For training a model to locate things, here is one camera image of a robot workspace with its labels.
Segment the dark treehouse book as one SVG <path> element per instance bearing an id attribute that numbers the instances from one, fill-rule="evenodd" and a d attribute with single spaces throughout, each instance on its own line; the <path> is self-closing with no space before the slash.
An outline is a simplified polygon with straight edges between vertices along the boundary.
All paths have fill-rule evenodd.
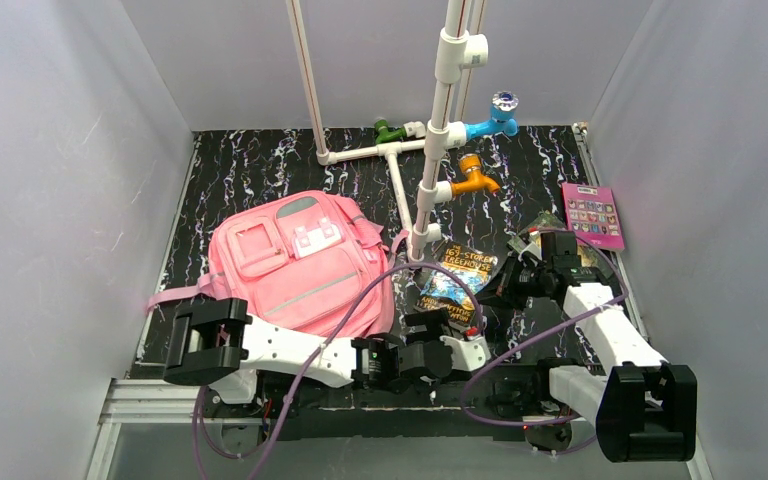
<path id="1" fill-rule="evenodd" d="M 434 259 L 450 272 L 450 275 L 424 269 L 424 283 L 415 308 L 417 311 L 445 309 L 452 328 L 465 332 L 475 326 L 474 305 L 467 291 L 451 276 L 464 283 L 470 292 L 477 293 L 489 282 L 497 266 L 498 257 L 453 240 L 446 240 L 435 248 Z"/>

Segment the pink student backpack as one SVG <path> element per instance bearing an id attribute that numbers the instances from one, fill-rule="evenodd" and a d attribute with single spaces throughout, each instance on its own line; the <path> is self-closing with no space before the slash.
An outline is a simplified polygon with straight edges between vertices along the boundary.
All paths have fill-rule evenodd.
<path id="1" fill-rule="evenodd" d="M 271 324 L 327 336 L 391 268 L 381 233 L 349 197 L 292 194 L 225 219 L 209 242 L 207 273 L 153 295 L 147 307 L 197 295 L 240 298 Z"/>

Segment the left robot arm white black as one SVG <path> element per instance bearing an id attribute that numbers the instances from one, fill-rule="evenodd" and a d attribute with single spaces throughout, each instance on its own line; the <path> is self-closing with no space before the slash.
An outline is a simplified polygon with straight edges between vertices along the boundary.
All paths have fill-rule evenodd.
<path id="1" fill-rule="evenodd" d="M 426 330 L 405 344 L 382 335 L 328 342 L 249 314 L 242 299 L 189 306 L 174 318 L 163 379 L 208 386 L 226 404 L 249 404 L 263 372 L 301 375 L 330 388 L 400 392 L 416 381 L 482 368 L 489 358 L 484 338 L 442 334 L 440 315 L 426 315 Z"/>

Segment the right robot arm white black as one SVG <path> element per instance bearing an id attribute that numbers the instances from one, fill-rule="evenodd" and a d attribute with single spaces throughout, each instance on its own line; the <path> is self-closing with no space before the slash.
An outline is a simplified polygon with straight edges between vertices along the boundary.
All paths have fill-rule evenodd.
<path id="1" fill-rule="evenodd" d="M 614 463 L 691 460 L 696 452 L 698 382 L 687 365 L 669 362 L 632 325 L 597 267 L 584 265 L 579 237 L 566 230 L 530 232 L 527 247 L 510 254 L 479 300 L 522 309 L 532 299 L 554 301 L 595 351 L 604 376 L 561 361 L 539 364 L 540 386 L 595 429 Z"/>

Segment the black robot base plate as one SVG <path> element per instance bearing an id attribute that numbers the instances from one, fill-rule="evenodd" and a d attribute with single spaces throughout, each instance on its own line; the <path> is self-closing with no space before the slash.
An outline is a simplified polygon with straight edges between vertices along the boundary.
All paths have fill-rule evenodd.
<path id="1" fill-rule="evenodd" d="M 363 438 L 489 437 L 522 442 L 534 437 L 565 449 L 592 430 L 573 411 L 550 399 L 529 365 L 503 365 L 471 387 L 463 382 L 419 383 L 401 393 L 331 389 L 303 381 L 281 425 L 281 441 Z"/>

